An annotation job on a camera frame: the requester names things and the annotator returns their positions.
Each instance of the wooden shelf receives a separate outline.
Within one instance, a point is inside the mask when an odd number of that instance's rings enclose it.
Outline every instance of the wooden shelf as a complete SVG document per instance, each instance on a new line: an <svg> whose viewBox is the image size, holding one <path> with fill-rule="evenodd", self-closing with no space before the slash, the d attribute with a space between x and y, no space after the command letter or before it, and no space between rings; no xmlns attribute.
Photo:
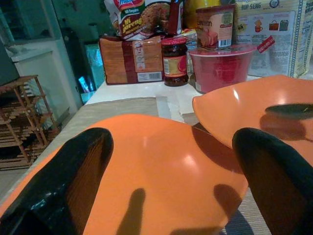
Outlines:
<svg viewBox="0 0 313 235"><path fill-rule="evenodd" d="M14 88L18 86L23 86L25 82L28 82L29 80L33 78L37 78L38 75L31 75L31 76L22 76L16 79L15 81L12 81L8 84L5 84L3 86L0 86L0 94L4 94L8 91L12 91Z"/></svg>
<svg viewBox="0 0 313 235"><path fill-rule="evenodd" d="M33 95L28 83L31 79L34 79L40 95ZM11 148L2 149L7 156L1 156L0 170L29 167L59 133L58 127L37 75L20 77L0 86L0 95L4 93L8 95L5 94L7 98L0 102L0 148ZM40 99L47 113L37 113L35 105ZM47 118L54 126L50 132L43 128Z"/></svg>
<svg viewBox="0 0 313 235"><path fill-rule="evenodd" d="M35 128L31 127L29 121L25 115L21 115L13 119L10 123L14 133L19 138L19 142L15 141L14 136L10 132L10 130L3 126L0 128L0 148L19 146L22 144L22 141L25 141L35 130L41 128L44 122L49 118L52 114L45 113L38 116L39 125Z"/></svg>
<svg viewBox="0 0 313 235"><path fill-rule="evenodd" d="M12 119L15 119L20 114L28 112L29 108L34 107L36 102L42 98L41 95L32 95L28 96L30 104L25 104L25 108L21 106L18 100L11 101L3 106L0 106L1 110L5 113L5 116L8 120L4 120L0 117L0 124L8 124Z"/></svg>

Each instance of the plastic lid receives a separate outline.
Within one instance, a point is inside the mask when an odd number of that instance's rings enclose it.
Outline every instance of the plastic lid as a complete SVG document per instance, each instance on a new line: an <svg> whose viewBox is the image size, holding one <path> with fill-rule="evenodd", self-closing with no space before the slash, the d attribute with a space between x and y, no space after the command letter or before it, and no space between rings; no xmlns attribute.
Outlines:
<svg viewBox="0 0 313 235"><path fill-rule="evenodd" d="M195 50L190 50L190 55L202 56L202 57L223 57L223 56L233 56L233 55L244 55L254 52L256 47L250 44L239 44L232 45L228 49L224 50L208 50L204 48L197 48Z"/></svg>
<svg viewBox="0 0 313 235"><path fill-rule="evenodd" d="M171 46L171 45L178 45L178 44L185 44L187 39L181 38L168 38L161 41L162 46Z"/></svg>

